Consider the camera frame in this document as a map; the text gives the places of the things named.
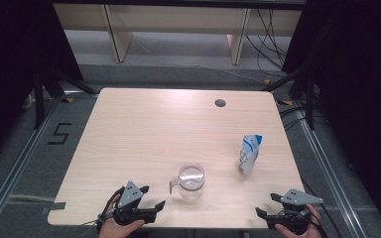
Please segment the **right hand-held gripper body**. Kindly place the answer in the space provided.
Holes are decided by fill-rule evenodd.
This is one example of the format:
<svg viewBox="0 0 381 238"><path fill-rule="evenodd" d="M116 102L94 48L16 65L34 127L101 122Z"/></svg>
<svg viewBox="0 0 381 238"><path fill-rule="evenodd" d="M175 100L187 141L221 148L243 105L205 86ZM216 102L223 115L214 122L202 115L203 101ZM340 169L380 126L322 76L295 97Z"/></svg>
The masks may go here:
<svg viewBox="0 0 381 238"><path fill-rule="evenodd" d="M311 221L307 205L322 204L323 199L294 188L281 196L279 203L283 205L283 209L275 215L267 214L265 221L268 228L274 229L276 224L282 224L297 235L305 233Z"/></svg>

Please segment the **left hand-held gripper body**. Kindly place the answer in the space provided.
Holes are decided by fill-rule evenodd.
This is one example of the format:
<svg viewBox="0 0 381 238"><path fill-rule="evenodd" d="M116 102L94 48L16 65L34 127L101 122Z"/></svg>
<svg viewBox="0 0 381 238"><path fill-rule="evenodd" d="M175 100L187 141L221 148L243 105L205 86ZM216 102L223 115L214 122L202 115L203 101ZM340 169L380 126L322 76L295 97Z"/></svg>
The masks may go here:
<svg viewBox="0 0 381 238"><path fill-rule="evenodd" d="M120 199L115 203L113 218L119 225L125 226L136 220L144 220L145 224L154 223L158 211L154 208L138 207L144 194L133 181L129 180L124 187Z"/></svg>

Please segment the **glass jug with handle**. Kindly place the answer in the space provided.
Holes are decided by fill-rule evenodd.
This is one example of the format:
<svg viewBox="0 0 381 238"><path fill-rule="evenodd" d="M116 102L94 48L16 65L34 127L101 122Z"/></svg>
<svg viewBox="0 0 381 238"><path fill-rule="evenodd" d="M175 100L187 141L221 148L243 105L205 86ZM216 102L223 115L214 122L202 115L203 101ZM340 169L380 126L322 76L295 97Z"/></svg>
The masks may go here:
<svg viewBox="0 0 381 238"><path fill-rule="evenodd" d="M183 165L176 177L169 181L169 193L179 188L179 195L184 199L195 200L201 197L205 184L204 168L198 163Z"/></svg>

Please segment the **blue and white milk carton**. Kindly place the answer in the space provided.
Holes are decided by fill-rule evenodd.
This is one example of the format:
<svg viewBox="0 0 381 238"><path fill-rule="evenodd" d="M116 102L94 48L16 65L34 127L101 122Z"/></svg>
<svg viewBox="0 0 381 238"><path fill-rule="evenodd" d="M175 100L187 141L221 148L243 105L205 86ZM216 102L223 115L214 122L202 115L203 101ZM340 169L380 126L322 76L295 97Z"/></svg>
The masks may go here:
<svg viewBox="0 0 381 238"><path fill-rule="evenodd" d="M240 150L238 170L248 178L258 158L263 137L261 135L244 135Z"/></svg>

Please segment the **person's right hand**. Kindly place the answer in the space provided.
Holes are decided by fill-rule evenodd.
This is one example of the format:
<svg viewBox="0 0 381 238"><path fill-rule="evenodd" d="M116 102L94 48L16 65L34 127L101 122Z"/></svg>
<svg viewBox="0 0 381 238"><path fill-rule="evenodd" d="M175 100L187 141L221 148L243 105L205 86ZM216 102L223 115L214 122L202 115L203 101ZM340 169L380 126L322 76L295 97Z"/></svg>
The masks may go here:
<svg viewBox="0 0 381 238"><path fill-rule="evenodd" d="M285 238L322 238L322 235L318 230L318 226L320 226L321 220L320 213L311 204L307 205L307 209L311 214L311 223L308 225L305 233L297 235L291 232L286 226L282 224L276 224L276 230L280 232Z"/></svg>

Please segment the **person's left hand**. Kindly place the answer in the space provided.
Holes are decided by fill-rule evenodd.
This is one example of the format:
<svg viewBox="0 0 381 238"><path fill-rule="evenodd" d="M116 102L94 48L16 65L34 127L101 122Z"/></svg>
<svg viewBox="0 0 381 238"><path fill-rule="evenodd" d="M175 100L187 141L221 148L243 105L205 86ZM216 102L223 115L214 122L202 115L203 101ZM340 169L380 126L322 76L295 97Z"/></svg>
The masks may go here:
<svg viewBox="0 0 381 238"><path fill-rule="evenodd" d="M104 222L98 232L98 238L127 238L132 232L145 224L144 220L136 220L122 226L117 224L113 218L109 218L106 212L104 212L103 217Z"/></svg>

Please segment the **grey tape strip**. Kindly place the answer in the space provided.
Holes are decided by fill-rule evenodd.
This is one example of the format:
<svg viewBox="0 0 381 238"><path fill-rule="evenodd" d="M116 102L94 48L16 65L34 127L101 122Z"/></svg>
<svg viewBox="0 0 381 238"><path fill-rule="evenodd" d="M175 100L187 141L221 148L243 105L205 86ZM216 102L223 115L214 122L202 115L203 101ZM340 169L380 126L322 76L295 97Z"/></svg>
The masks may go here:
<svg viewBox="0 0 381 238"><path fill-rule="evenodd" d="M64 202L56 202L52 203L49 206L46 206L42 209L41 213L44 215L48 215L53 210L62 210L65 208Z"/></svg>

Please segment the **black metal stand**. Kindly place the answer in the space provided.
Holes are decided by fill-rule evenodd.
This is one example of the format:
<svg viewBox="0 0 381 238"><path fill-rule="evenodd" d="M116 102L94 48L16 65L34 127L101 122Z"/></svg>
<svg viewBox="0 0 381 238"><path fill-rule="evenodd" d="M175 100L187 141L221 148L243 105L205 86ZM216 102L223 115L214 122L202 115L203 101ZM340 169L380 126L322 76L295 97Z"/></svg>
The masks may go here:
<svg viewBox="0 0 381 238"><path fill-rule="evenodd" d="M289 73L287 76L281 78L277 82L267 85L264 88L264 91L272 92L273 90L281 87L282 85L290 81L293 83L293 85L289 91L289 95L292 99L296 100L301 99L302 96L305 97L307 123L313 130L315 128L313 119L315 81L308 69L305 69L301 66L300 68Z"/></svg>
<svg viewBox="0 0 381 238"><path fill-rule="evenodd" d="M38 69L34 79L34 93L36 99L36 129L38 129L45 120L44 90L49 93L51 98L62 97L64 95L64 91L60 85L61 80L80 89L85 93L99 93L98 90L85 85L80 80L77 80L53 67L46 66Z"/></svg>

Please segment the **tan floor strip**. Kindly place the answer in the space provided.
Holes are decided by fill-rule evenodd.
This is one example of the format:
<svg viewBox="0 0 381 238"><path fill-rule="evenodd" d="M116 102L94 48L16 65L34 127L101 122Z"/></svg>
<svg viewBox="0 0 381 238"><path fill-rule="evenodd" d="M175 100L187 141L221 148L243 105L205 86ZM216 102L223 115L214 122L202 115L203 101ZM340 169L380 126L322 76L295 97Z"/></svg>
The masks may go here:
<svg viewBox="0 0 381 238"><path fill-rule="evenodd" d="M52 203L55 201L54 197L26 195L26 194L10 194L8 201L11 202L39 202L39 203Z"/></svg>

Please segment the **dark curtain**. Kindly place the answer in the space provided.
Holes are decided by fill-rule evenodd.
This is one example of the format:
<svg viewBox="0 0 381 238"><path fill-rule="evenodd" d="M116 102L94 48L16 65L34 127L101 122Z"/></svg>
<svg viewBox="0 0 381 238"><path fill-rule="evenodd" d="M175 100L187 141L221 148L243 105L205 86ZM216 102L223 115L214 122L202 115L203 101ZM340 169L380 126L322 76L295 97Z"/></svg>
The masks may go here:
<svg viewBox="0 0 381 238"><path fill-rule="evenodd" d="M82 75L51 0L0 0L0 144L47 68Z"/></svg>
<svg viewBox="0 0 381 238"><path fill-rule="evenodd" d="M381 0L307 0L284 70L302 64L329 19L335 25L313 77L330 125L381 214Z"/></svg>

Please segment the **light wooden desk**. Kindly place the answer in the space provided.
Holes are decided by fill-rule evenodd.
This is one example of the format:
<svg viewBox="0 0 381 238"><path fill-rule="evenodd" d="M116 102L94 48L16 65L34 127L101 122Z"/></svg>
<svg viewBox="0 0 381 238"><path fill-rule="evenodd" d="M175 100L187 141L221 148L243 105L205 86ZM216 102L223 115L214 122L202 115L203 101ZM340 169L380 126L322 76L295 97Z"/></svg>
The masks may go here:
<svg viewBox="0 0 381 238"><path fill-rule="evenodd" d="M231 62L239 64L246 35L290 37L299 10L66 4L54 5L66 30L105 31L114 58L123 62L135 32L225 35Z"/></svg>

